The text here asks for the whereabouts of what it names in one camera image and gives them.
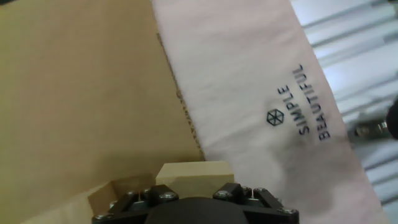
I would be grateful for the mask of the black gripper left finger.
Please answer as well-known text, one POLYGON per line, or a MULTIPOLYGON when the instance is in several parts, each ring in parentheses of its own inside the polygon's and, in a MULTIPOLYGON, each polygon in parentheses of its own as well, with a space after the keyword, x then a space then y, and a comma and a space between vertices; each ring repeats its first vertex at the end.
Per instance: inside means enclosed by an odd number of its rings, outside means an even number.
POLYGON ((141 192, 130 191, 111 202, 107 212, 94 215, 91 223, 144 224, 153 208, 178 199, 178 194, 166 185, 155 185, 141 192))

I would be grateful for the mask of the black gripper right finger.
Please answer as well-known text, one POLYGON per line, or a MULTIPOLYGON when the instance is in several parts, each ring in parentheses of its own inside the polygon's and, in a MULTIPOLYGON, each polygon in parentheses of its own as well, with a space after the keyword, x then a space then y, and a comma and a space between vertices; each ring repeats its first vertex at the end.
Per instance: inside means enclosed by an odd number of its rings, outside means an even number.
POLYGON ((299 211, 283 206, 279 198, 262 187, 227 183, 213 194, 213 199, 236 204, 248 223, 299 224, 299 211))

